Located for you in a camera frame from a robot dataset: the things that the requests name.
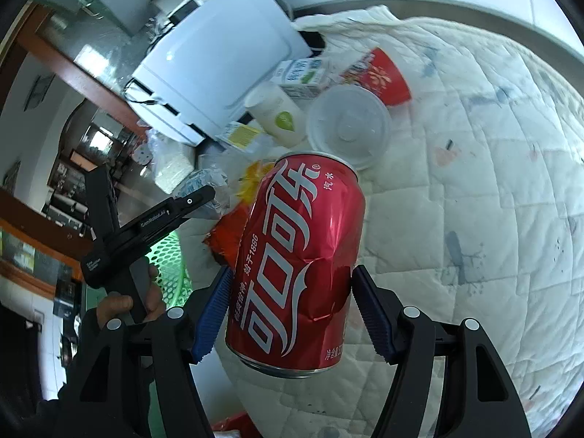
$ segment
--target green plastic basket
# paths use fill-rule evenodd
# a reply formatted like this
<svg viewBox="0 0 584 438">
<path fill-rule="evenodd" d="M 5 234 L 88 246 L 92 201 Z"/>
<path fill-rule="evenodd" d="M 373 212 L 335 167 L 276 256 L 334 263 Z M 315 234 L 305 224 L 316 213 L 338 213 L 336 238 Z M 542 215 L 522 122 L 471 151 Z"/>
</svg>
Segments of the green plastic basket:
<svg viewBox="0 0 584 438">
<path fill-rule="evenodd" d="M 146 256 L 160 272 L 156 283 L 162 289 L 162 299 L 166 307 L 184 306 L 193 292 L 193 286 L 186 272 L 176 231 L 170 232 L 160 242 L 154 244 Z"/>
</svg>

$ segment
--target white quilted tablecloth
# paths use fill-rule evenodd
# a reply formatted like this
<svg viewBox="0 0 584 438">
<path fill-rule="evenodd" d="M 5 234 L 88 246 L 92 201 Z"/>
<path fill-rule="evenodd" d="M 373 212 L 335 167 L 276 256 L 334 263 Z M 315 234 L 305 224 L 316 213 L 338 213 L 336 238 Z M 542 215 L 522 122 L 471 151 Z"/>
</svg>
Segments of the white quilted tablecloth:
<svg viewBox="0 0 584 438">
<path fill-rule="evenodd" d="M 376 283 L 434 320 L 477 318 L 506 364 L 533 436 L 542 437 L 582 384 L 584 119 L 580 95 L 525 47 L 385 7 L 297 21 L 323 33 L 338 68 L 376 46 L 401 55 L 415 98 L 389 110 L 391 143 L 361 172 L 366 222 L 359 261 Z M 218 267 L 180 230 L 195 287 Z M 351 305 L 343 357 L 306 380 L 264 376 L 216 348 L 265 438 L 369 436 L 394 368 L 376 356 Z M 436 360 L 422 434 L 442 390 Z"/>
</svg>

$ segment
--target silver screw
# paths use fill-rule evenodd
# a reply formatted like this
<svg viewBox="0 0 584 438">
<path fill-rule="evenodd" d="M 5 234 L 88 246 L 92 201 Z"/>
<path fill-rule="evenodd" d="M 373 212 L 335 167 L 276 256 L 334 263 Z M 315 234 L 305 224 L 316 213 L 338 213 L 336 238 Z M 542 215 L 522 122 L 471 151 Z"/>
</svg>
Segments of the silver screw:
<svg viewBox="0 0 584 438">
<path fill-rule="evenodd" d="M 109 329 L 110 331 L 116 330 L 120 326 L 122 326 L 122 321 L 120 318 L 110 319 L 107 322 L 107 329 Z"/>
<path fill-rule="evenodd" d="M 417 318 L 420 315 L 420 310 L 417 309 L 415 306 L 406 306 L 404 308 L 404 314 L 408 318 Z"/>
<path fill-rule="evenodd" d="M 179 319 L 183 315 L 183 313 L 184 313 L 183 309 L 180 306 L 176 306 L 168 310 L 166 314 L 171 319 Z"/>
<path fill-rule="evenodd" d="M 464 321 L 464 325 L 468 327 L 471 331 L 476 331 L 480 326 L 476 319 L 468 318 Z"/>
</svg>

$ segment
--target soda can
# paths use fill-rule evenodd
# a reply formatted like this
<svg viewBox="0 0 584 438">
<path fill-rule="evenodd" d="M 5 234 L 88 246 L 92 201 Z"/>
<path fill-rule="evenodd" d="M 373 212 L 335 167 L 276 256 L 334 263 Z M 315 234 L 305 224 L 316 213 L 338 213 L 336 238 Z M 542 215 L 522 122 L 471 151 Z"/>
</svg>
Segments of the soda can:
<svg viewBox="0 0 584 438">
<path fill-rule="evenodd" d="M 249 367 L 303 378 L 341 359 L 365 198 L 341 159 L 289 153 L 264 177 L 243 231 L 227 346 Z"/>
</svg>

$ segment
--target finger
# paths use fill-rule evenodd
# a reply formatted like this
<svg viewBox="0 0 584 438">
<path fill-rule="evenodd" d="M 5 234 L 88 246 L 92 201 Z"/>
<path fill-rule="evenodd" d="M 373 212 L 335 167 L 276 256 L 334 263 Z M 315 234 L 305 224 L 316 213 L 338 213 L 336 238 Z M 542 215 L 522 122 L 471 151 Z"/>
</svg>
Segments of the finger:
<svg viewBox="0 0 584 438">
<path fill-rule="evenodd" d="M 110 319 L 129 312 L 133 305 L 132 297 L 127 295 L 104 298 L 97 305 L 97 324 L 99 324 L 99 327 L 104 327 Z"/>
<path fill-rule="evenodd" d="M 160 274 L 160 271 L 158 270 L 157 266 L 154 265 L 154 263 L 151 263 L 150 265 L 148 265 L 148 275 L 150 275 L 151 279 L 157 278 L 159 274 Z"/>
<path fill-rule="evenodd" d="M 153 312 L 151 312 L 150 314 L 148 314 L 148 316 L 146 316 L 144 318 L 144 322 L 146 322 L 146 321 L 154 321 L 160 315 L 162 315 L 165 311 L 166 311 L 166 303 L 164 303 L 164 301 L 161 301 L 158 304 L 158 306 L 156 307 L 156 309 Z"/>
<path fill-rule="evenodd" d="M 154 311 L 162 301 L 162 290 L 156 283 L 152 283 L 146 294 L 146 309 Z"/>
</svg>

